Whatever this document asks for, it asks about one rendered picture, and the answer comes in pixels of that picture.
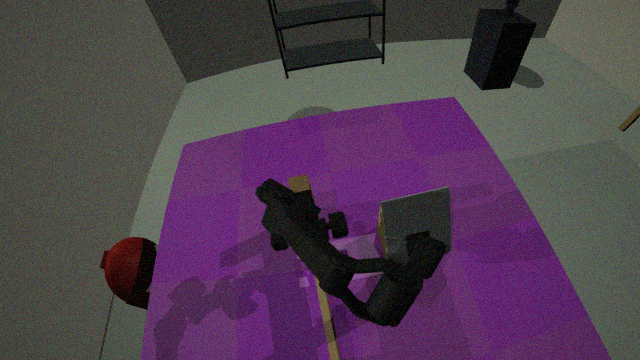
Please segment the long wooden bed rail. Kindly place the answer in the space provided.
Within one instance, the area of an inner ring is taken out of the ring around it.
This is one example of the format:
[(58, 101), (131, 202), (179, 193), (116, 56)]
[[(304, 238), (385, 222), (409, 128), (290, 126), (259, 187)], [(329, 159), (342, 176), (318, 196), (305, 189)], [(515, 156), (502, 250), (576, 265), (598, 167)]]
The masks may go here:
[[(314, 276), (315, 277), (315, 276)], [(340, 350), (337, 343), (337, 336), (333, 324), (332, 312), (327, 296), (327, 292), (324, 292), (319, 286), (319, 280), (315, 277), (315, 283), (320, 303), (320, 308), (322, 312), (323, 322), (324, 322), (324, 331), (327, 339), (327, 344), (329, 348), (329, 356), (331, 360), (341, 360)]]

